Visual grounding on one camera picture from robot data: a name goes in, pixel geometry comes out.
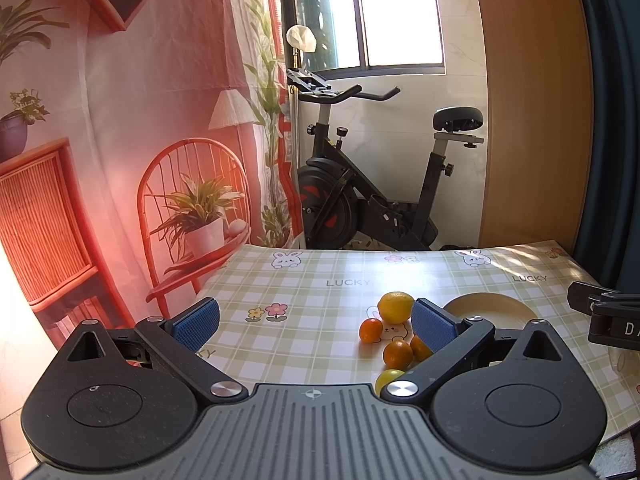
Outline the brownish orange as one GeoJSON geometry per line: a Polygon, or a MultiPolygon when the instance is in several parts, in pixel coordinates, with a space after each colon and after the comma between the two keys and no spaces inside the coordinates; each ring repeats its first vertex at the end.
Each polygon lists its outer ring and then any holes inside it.
{"type": "Polygon", "coordinates": [[[433,351],[418,336],[412,337],[410,347],[416,362],[423,362],[433,354],[433,351]]]}
{"type": "Polygon", "coordinates": [[[393,370],[406,370],[413,359],[412,348],[404,340],[393,340],[383,350],[383,361],[387,368],[393,370]]]}

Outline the beige round plate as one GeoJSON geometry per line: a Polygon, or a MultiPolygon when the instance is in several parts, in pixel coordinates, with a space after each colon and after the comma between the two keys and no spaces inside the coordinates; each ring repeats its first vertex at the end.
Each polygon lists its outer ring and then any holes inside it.
{"type": "Polygon", "coordinates": [[[538,315],[526,304],[494,292],[472,292],[450,300],[444,309],[457,318],[480,316],[497,328],[519,330],[538,315]]]}

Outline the yellow lemon with tip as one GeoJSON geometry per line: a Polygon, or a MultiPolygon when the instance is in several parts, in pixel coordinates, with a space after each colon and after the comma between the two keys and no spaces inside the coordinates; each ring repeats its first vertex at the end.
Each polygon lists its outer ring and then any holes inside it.
{"type": "Polygon", "coordinates": [[[414,299],[405,292],[388,292],[378,302],[378,314],[390,325],[398,325],[408,321],[414,299]]]}

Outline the yellow-green apple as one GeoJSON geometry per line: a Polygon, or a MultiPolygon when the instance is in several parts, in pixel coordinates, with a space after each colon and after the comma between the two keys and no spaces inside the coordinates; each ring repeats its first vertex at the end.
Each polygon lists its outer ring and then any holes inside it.
{"type": "Polygon", "coordinates": [[[387,370],[383,370],[381,374],[378,375],[374,384],[374,392],[377,396],[380,395],[382,389],[388,385],[390,382],[401,378],[401,376],[405,374],[403,370],[396,370],[396,368],[388,368],[387,370]]]}

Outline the oval bright orange kumquat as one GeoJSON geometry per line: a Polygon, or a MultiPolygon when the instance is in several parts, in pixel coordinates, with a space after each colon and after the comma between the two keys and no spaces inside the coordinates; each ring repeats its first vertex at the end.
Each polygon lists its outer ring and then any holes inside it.
{"type": "Polygon", "coordinates": [[[384,324],[378,318],[366,318],[359,327],[359,339],[363,344],[375,344],[381,340],[384,324]]]}

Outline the plaid bunny tablecloth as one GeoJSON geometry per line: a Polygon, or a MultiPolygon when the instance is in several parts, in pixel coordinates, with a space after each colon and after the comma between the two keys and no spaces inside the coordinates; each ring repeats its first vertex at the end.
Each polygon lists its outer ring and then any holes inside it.
{"type": "Polygon", "coordinates": [[[616,437],[639,421],[639,377],[588,338],[570,284],[588,274],[555,242],[449,252],[284,250],[247,245],[201,293],[219,304],[202,356],[241,384],[375,382],[407,362],[411,306],[453,301],[495,326],[549,321],[598,389],[616,437]]]}

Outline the printed backdrop cloth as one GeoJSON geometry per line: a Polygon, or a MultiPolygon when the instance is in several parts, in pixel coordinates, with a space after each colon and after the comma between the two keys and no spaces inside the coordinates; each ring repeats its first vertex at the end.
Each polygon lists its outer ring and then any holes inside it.
{"type": "Polygon", "coordinates": [[[1,0],[1,246],[41,333],[299,233],[279,0],[1,0]]]}

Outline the wooden door panel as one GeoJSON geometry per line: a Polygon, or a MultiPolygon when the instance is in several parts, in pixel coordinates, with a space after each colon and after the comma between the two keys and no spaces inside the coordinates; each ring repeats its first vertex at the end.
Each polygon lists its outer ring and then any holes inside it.
{"type": "Polygon", "coordinates": [[[592,143],[582,0],[478,0],[488,92],[480,244],[556,240],[572,249],[592,143]]]}

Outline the dark teal curtain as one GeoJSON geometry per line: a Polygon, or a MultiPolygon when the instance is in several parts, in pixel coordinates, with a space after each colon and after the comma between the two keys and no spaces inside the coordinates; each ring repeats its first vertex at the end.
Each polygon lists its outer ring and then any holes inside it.
{"type": "Polygon", "coordinates": [[[582,0],[593,83],[589,178],[574,259],[639,291],[639,0],[582,0]]]}

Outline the white cloth on bike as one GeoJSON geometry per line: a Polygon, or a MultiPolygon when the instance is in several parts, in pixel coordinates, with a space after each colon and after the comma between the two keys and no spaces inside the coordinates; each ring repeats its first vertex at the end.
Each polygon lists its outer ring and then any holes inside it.
{"type": "Polygon", "coordinates": [[[314,53],[317,49],[317,38],[314,32],[304,25],[293,25],[285,34],[288,44],[299,52],[314,53]]]}

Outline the window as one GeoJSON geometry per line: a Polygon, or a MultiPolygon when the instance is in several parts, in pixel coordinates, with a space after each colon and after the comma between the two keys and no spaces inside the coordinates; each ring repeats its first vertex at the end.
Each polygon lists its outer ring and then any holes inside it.
{"type": "Polygon", "coordinates": [[[328,79],[445,71],[437,0],[281,0],[283,28],[306,26],[302,66],[328,79]]]}

